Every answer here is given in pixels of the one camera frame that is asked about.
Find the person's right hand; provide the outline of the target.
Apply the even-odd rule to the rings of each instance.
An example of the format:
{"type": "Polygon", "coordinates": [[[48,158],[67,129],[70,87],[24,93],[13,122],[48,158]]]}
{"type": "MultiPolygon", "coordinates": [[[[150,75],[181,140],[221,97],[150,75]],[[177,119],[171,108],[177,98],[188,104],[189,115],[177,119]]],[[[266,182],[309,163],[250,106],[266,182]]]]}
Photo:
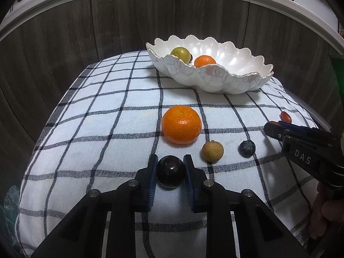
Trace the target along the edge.
{"type": "Polygon", "coordinates": [[[327,230],[328,221],[343,223],[343,199],[330,199],[324,185],[319,182],[310,218],[310,237],[322,237],[327,230]]]}

